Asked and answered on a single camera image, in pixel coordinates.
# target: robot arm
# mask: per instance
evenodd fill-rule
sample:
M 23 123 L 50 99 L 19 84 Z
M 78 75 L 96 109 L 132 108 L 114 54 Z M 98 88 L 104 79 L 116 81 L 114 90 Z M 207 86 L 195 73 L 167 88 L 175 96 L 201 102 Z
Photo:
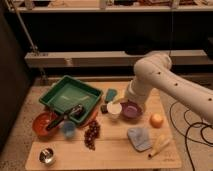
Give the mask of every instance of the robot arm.
M 126 98 L 144 105 L 151 89 L 156 87 L 213 124 L 213 91 L 175 75 L 171 66 L 167 54 L 153 54 L 137 61 Z

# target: cable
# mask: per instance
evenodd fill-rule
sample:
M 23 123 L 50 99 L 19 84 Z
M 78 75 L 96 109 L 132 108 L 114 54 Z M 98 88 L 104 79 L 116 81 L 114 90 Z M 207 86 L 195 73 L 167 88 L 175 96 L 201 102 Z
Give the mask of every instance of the cable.
M 185 120 L 185 122 L 190 126 L 191 124 L 190 124 L 190 122 L 186 119 L 186 114 L 187 113 L 189 113 L 191 110 L 190 109 L 188 109 L 188 110 L 186 110 L 185 112 L 184 112 L 184 120 Z M 202 127 L 202 124 L 201 125 L 198 125 L 198 126 L 194 126 L 194 128 L 201 128 Z
M 171 32 L 170 32 L 170 43 L 169 43 L 169 57 L 171 57 L 171 53 L 172 53 L 173 39 L 174 39 L 174 11 L 171 8 Z
M 177 126 L 175 125 L 174 123 L 174 120 L 172 118 L 172 108 L 174 107 L 175 104 L 177 104 L 178 102 L 174 102 L 171 106 L 170 106 L 170 110 L 169 110 L 169 116 L 170 116 L 170 120 L 171 120 L 171 123 L 173 125 L 173 127 L 176 129 L 176 131 L 184 136 L 184 142 L 185 142 L 185 147 L 186 147 L 186 152 L 187 152 L 187 155 L 189 157 L 189 161 L 191 163 L 191 166 L 192 166 L 192 170 L 195 171 L 195 166 L 194 166 L 194 163 L 193 163 L 193 160 L 192 160 L 192 157 L 191 157 L 191 154 L 190 154 L 190 151 L 189 151 L 189 148 L 188 148 L 188 141 L 187 140 L 191 140 L 193 142 L 196 142 L 196 143 L 199 143 L 199 144 L 203 144 L 203 145 L 207 145 L 209 147 L 213 147 L 213 142 L 210 142 L 209 140 L 207 140 L 204 136 L 204 130 L 206 130 L 207 128 L 210 128 L 213 130 L 213 127 L 211 125 L 208 125 L 206 123 L 203 122 L 203 119 L 201 118 L 201 122 L 195 122 L 195 123 L 192 123 L 190 124 L 187 119 L 186 119 L 186 114 L 190 111 L 189 109 L 187 109 L 185 112 L 184 112 L 184 120 L 185 122 L 189 125 L 189 127 L 187 128 L 186 130 L 186 133 L 183 134 L 178 128 Z M 200 129 L 200 136 L 202 138 L 202 140 L 204 142 L 201 142 L 201 141 L 197 141 L 197 140 L 194 140 L 192 138 L 189 138 L 188 137 L 188 134 L 189 134 L 189 131 L 191 130 L 191 128 L 201 128 Z
M 174 120 L 173 120 L 173 118 L 172 118 L 172 108 L 173 108 L 174 105 L 176 105 L 177 103 L 179 103 L 179 102 L 176 101 L 176 102 L 174 102 L 174 103 L 170 106 L 170 109 L 169 109 L 169 117 L 170 117 L 170 121 L 171 121 L 171 123 L 172 123 L 172 126 L 175 128 L 175 130 L 176 130 L 180 135 L 182 135 L 183 137 L 185 137 L 185 134 L 182 133 L 182 132 L 177 128 L 177 126 L 175 125 Z M 190 140 L 190 141 L 196 142 L 196 143 L 200 143 L 200 144 L 203 144 L 203 145 L 207 145 L 207 146 L 213 147 L 213 145 L 210 145 L 210 144 L 208 144 L 208 143 L 206 143 L 206 142 L 197 141 L 197 140 L 192 139 L 192 138 L 190 138 L 190 137 L 187 137 L 187 139 Z

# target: floor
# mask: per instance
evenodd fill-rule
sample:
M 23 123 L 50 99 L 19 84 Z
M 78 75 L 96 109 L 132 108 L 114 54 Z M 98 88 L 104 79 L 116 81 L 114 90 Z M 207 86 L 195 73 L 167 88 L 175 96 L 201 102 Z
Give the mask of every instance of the floor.
M 0 156 L 0 171 L 24 171 L 25 162 L 35 134 L 31 129 L 33 119 L 43 110 L 43 106 L 38 102 L 38 97 L 46 92 L 49 86 L 32 86 L 17 121 L 11 131 L 9 139 Z M 161 100 L 168 116 L 171 105 L 176 102 L 173 98 L 160 92 Z M 184 121 L 183 113 L 187 110 L 185 106 L 176 103 L 172 108 L 174 122 L 181 132 L 185 133 L 188 125 Z M 192 112 L 188 112 L 187 120 L 190 123 L 200 121 L 200 118 Z M 171 125 L 174 138 L 176 139 L 177 148 L 182 159 L 182 168 L 180 169 L 163 169 L 163 171 L 191 171 L 192 167 L 186 154 L 184 137 L 181 136 Z M 189 136 L 200 140 L 200 128 L 193 128 Z M 213 131 L 207 130 L 205 136 L 208 140 L 213 139 Z M 188 141 L 192 160 L 195 164 L 196 171 L 213 171 L 213 148 Z

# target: green tray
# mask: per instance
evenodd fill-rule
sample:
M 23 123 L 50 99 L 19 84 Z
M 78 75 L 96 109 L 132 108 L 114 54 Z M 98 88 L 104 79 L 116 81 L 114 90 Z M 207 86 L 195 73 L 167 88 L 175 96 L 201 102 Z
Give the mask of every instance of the green tray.
M 80 118 L 70 118 L 79 125 L 90 114 L 100 100 L 101 95 L 101 90 L 66 75 L 46 92 L 39 99 L 39 102 L 48 107 L 53 107 L 59 115 L 77 104 L 82 104 L 86 109 L 84 115 Z

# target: metal cup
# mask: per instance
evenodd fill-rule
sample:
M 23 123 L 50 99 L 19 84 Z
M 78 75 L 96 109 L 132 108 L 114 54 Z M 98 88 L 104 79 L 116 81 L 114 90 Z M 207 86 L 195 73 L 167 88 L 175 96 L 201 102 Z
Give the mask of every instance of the metal cup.
M 51 165 L 55 161 L 54 152 L 51 148 L 45 148 L 40 152 L 39 161 L 45 165 Z

